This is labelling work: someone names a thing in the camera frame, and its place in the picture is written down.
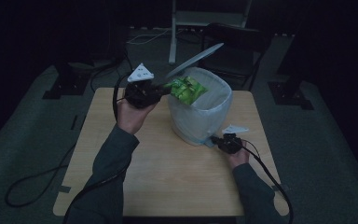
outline gray sleeve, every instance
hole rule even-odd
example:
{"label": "gray sleeve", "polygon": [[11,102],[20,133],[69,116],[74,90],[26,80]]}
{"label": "gray sleeve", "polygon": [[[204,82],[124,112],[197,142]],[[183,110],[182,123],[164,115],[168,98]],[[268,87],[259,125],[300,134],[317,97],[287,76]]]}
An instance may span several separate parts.
{"label": "gray sleeve", "polygon": [[260,179],[249,163],[237,166],[232,173],[238,186],[246,224],[286,223],[275,209],[275,192]]}
{"label": "gray sleeve", "polygon": [[[95,158],[92,176],[86,187],[123,170],[131,161],[131,154],[138,144],[134,135],[115,126]],[[86,193],[74,202],[67,223],[122,223],[123,181],[123,177],[116,178]]]}

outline black controller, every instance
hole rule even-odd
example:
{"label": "black controller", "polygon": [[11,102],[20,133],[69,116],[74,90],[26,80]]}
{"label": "black controller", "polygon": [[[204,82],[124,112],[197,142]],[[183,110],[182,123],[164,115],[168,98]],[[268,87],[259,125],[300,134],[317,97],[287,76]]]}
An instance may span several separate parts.
{"label": "black controller", "polygon": [[124,97],[136,108],[145,108],[161,100],[163,95],[171,93],[171,88],[164,85],[153,85],[150,79],[130,82],[125,90]]}
{"label": "black controller", "polygon": [[235,154],[242,148],[242,140],[235,133],[225,133],[223,138],[212,136],[211,140],[228,154]]}

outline wooden table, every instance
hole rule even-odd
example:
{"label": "wooden table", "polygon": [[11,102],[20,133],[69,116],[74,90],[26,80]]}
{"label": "wooden table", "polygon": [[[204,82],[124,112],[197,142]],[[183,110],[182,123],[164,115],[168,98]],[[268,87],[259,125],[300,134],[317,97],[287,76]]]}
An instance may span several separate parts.
{"label": "wooden table", "polygon": [[[89,113],[78,138],[54,214],[63,216],[70,202],[91,176],[97,152],[115,124],[112,110],[113,89],[95,92]],[[229,124],[250,129],[238,136],[252,142],[261,159],[278,182],[280,179],[269,150],[255,101],[248,91],[234,91],[233,103],[222,128]],[[243,215],[238,191],[226,155],[217,147],[194,147],[178,137],[171,127],[167,97],[148,115],[136,136],[140,145],[133,153],[124,182],[125,217],[235,217]],[[254,159],[259,176],[272,182]],[[282,215],[287,204],[279,192],[275,206]]]}

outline green object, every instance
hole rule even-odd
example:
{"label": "green object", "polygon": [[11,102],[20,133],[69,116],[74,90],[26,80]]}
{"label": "green object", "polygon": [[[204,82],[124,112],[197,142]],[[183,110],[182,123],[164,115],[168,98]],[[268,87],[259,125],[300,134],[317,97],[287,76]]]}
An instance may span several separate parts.
{"label": "green object", "polygon": [[185,105],[192,105],[203,93],[208,91],[193,77],[179,77],[165,85],[171,88],[171,95]]}

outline person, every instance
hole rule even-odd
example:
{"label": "person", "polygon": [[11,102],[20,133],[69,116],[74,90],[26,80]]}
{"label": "person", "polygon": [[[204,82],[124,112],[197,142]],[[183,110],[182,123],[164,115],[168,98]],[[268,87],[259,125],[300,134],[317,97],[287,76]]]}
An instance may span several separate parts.
{"label": "person", "polygon": [[[139,144],[135,134],[156,105],[137,109],[123,99],[117,106],[117,124],[98,152],[85,188],[125,170]],[[242,149],[227,155],[227,159],[245,209],[246,223],[284,223],[273,204],[274,191],[249,165],[249,153]],[[66,223],[122,223],[123,181],[124,174],[73,201],[67,211]]]}

